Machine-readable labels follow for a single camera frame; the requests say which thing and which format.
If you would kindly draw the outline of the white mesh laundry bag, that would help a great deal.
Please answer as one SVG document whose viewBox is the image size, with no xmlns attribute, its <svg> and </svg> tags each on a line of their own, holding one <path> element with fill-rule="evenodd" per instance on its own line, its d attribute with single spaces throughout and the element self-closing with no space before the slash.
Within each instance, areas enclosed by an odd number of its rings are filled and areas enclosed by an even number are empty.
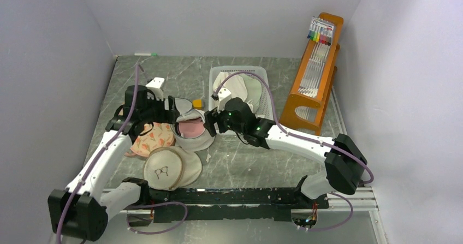
<svg viewBox="0 0 463 244">
<path fill-rule="evenodd" d="M 209 148 L 214 137 L 204 127 L 205 111 L 195 109 L 193 103 L 184 98 L 175 98 L 175 106 L 180 115 L 170 127 L 176 146 L 192 152 Z"/>
</svg>

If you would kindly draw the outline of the pink bra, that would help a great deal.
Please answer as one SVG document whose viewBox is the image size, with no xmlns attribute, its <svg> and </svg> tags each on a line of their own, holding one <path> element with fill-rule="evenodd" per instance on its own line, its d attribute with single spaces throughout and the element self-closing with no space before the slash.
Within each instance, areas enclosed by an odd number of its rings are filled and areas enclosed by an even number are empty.
<svg viewBox="0 0 463 244">
<path fill-rule="evenodd" d="M 201 136 L 205 131 L 204 122 L 201 118 L 180 121 L 178 123 L 179 135 L 186 139 L 193 139 Z"/>
</svg>

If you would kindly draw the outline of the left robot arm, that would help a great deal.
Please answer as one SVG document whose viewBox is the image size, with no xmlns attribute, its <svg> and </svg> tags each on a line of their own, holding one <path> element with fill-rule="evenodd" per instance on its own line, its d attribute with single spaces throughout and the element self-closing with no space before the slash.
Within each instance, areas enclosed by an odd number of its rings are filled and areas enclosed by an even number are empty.
<svg viewBox="0 0 463 244">
<path fill-rule="evenodd" d="M 109 220 L 127 206 L 144 209 L 151 202 L 147 181 L 127 178 L 118 188 L 103 195 L 109 177 L 122 155 L 134 144 L 146 124 L 173 124 L 180 113 L 173 96 L 161 97 L 160 88 L 129 86 L 124 104 L 108 121 L 102 140 L 83 169 L 65 187 L 48 197 L 48 207 L 56 243 L 62 236 L 96 241 Z"/>
</svg>

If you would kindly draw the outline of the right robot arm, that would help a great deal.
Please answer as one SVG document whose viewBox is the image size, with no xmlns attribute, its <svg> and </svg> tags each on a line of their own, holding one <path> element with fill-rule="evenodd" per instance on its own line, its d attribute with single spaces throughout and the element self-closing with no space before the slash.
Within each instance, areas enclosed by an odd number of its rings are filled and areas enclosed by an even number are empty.
<svg viewBox="0 0 463 244">
<path fill-rule="evenodd" d="M 204 127 L 211 136 L 233 131 L 251 146 L 298 154 L 322 166 L 317 174 L 303 180 L 295 202 L 307 208 L 321 195 L 339 192 L 353 195 L 367 168 L 367 160 L 353 140 L 344 134 L 335 138 L 314 136 L 256 116 L 242 99 L 226 102 L 223 110 L 205 113 Z"/>
</svg>

